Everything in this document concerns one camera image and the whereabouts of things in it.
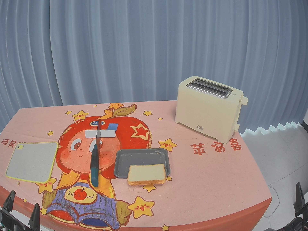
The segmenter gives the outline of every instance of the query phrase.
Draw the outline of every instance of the chinese characters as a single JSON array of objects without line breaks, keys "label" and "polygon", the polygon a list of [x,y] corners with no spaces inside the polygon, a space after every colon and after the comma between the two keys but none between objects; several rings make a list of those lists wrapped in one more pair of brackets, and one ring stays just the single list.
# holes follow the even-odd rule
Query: chinese characters
[{"label": "chinese characters", "polygon": [[229,140],[230,144],[231,144],[231,147],[233,148],[233,150],[235,151],[238,151],[238,150],[241,150],[241,145],[238,143],[237,139],[233,139],[231,138]]},{"label": "chinese characters", "polygon": [[[239,144],[239,142],[237,141],[237,139],[231,138],[229,140],[231,147],[233,148],[233,150],[238,151],[241,150],[241,145]],[[214,144],[212,144],[211,146],[215,148],[215,151],[217,152],[224,152],[225,148],[223,146],[223,143],[220,143],[218,141],[214,141]]]},{"label": "chinese characters", "polygon": [[[1,144],[3,145],[7,145],[7,143],[9,142],[9,139],[3,139]],[[8,144],[8,147],[13,147],[14,148],[14,145],[15,145],[16,141],[11,141],[9,144]]]},{"label": "chinese characters", "polygon": [[197,125],[197,128],[203,130],[203,126]]},{"label": "chinese characters", "polygon": [[191,145],[191,147],[193,147],[193,150],[195,152],[194,154],[199,154],[199,156],[201,156],[202,153],[205,153],[203,145],[204,144],[201,144],[201,143]]},{"label": "chinese characters", "polygon": [[216,147],[215,148],[215,151],[217,152],[224,152],[225,151],[225,148],[222,146],[222,143],[218,142],[218,141],[214,141],[213,142],[214,144],[212,144],[211,146],[212,147]]}]

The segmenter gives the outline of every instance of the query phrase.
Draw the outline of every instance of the cream toaster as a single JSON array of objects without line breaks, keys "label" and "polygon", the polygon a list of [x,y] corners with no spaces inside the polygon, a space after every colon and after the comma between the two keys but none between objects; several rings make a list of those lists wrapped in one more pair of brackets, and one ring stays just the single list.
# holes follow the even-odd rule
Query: cream toaster
[{"label": "cream toaster", "polygon": [[241,90],[192,76],[179,84],[175,122],[226,144],[239,129],[241,106],[247,102]]}]

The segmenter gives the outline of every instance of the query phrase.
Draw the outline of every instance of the red star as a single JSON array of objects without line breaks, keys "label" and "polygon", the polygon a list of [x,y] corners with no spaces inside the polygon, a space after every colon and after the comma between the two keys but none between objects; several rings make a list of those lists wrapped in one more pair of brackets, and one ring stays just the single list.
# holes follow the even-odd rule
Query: red star
[{"label": "red star", "polygon": [[143,127],[136,128],[136,130],[137,130],[137,134],[136,135],[141,135],[141,136],[144,136],[144,137],[147,136],[148,130],[145,130]]}]

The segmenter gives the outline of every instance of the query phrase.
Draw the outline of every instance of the blue curtain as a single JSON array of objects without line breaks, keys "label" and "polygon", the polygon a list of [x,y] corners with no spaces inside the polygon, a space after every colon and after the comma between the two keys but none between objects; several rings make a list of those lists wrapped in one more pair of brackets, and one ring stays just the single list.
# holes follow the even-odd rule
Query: blue curtain
[{"label": "blue curtain", "polygon": [[0,131],[24,107],[176,99],[191,75],[243,90],[240,132],[302,121],[307,20],[307,0],[0,0]]}]

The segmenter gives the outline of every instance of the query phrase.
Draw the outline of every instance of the bread slice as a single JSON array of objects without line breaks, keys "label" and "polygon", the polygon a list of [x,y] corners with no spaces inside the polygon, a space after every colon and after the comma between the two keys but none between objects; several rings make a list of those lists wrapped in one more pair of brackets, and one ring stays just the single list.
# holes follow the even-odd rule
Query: bread slice
[{"label": "bread slice", "polygon": [[165,165],[131,165],[127,181],[132,186],[163,184],[166,181]]}]

